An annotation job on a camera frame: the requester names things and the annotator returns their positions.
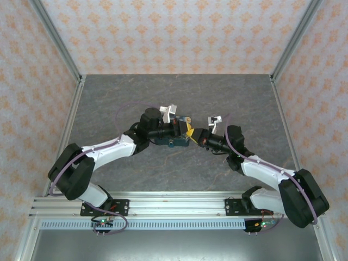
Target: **enclosure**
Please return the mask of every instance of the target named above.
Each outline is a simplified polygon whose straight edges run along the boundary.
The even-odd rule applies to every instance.
[[[347,260],[345,1],[5,0],[0,22],[1,260]],[[228,219],[223,201],[267,185],[194,142],[150,144],[91,179],[130,199],[139,229],[104,238],[71,227],[87,222],[81,202],[47,196],[47,174],[68,144],[99,144],[138,122],[145,105],[115,122],[134,101],[175,104],[194,128],[221,115],[222,136],[230,114],[250,151],[309,170],[329,211],[315,226],[285,217],[248,237],[246,217]],[[198,228],[168,229],[186,223]]]

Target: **orange floral pattern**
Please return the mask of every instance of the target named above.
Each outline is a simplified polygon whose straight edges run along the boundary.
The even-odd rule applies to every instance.
[[[272,73],[309,2],[43,0],[82,74]]]
[[[340,260],[348,257],[347,32],[348,5],[324,1],[277,83],[300,161],[331,205]]]
[[[0,260],[14,260],[55,160],[76,81],[29,1],[2,1],[0,24]]]

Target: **black mounting plate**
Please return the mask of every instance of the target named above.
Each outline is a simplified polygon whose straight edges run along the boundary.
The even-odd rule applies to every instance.
[[[225,211],[226,216],[262,216],[261,209],[249,209],[247,210],[242,205],[241,198],[227,198],[225,199]],[[270,216],[268,212],[263,213],[264,216]]]
[[[116,212],[122,216],[128,216],[129,211],[129,200],[113,200],[111,203],[111,209],[108,211]],[[112,214],[104,214],[104,212],[95,210],[89,205],[82,203],[80,216],[113,216]]]

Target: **wall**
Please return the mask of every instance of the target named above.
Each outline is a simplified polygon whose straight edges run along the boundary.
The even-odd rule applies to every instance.
[[[43,0],[82,74],[271,73],[310,0]]]
[[[301,164],[327,196],[348,260],[348,5],[324,0],[277,83]]]
[[[76,86],[28,0],[0,5],[0,260],[14,260]]]

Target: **gray floor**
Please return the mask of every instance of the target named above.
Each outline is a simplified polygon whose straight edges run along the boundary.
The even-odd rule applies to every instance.
[[[96,237],[92,231],[41,231],[32,261],[320,261],[312,226],[282,221],[273,231],[125,231]]]
[[[125,102],[178,105],[194,128],[208,128],[207,117],[233,113],[231,125],[242,127],[246,147],[261,158],[293,169],[294,163],[267,75],[147,74],[88,75],[73,124],[70,143],[94,145],[117,136],[114,114]],[[125,109],[121,131],[139,121],[146,106]],[[225,123],[218,125],[223,135]],[[95,171],[92,181],[108,191],[247,190],[260,181],[230,170],[225,156],[197,145],[150,147]]]

